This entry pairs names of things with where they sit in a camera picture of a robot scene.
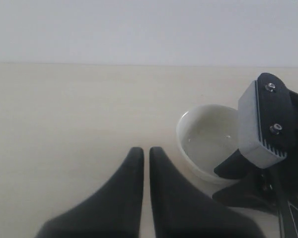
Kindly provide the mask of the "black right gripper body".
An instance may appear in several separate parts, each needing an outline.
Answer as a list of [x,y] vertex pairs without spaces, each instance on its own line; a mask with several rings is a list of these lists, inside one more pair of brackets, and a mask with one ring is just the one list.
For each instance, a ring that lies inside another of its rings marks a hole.
[[280,234],[298,238],[298,93],[289,90],[295,116],[296,144],[287,157],[265,170],[278,207]]

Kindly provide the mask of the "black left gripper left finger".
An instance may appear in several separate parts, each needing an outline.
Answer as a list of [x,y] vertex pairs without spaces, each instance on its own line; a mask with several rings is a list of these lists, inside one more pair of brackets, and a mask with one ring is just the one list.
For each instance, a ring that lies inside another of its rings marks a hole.
[[132,147],[92,196],[48,220],[38,238],[138,238],[144,194],[144,151]]

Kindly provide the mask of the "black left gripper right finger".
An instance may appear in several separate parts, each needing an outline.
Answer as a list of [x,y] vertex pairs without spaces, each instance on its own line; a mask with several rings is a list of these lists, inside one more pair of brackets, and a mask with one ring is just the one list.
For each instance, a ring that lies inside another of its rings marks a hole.
[[149,151],[150,199],[157,238],[263,238],[250,218],[192,185],[161,147]]

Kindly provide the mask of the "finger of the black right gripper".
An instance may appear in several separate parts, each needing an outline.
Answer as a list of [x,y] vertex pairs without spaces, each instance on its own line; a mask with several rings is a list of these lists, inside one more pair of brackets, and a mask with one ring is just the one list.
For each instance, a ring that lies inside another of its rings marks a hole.
[[212,199],[227,207],[278,210],[271,184],[263,174],[251,173],[237,183],[215,192]]
[[242,179],[251,171],[251,163],[237,149],[214,168],[214,173],[224,179]]

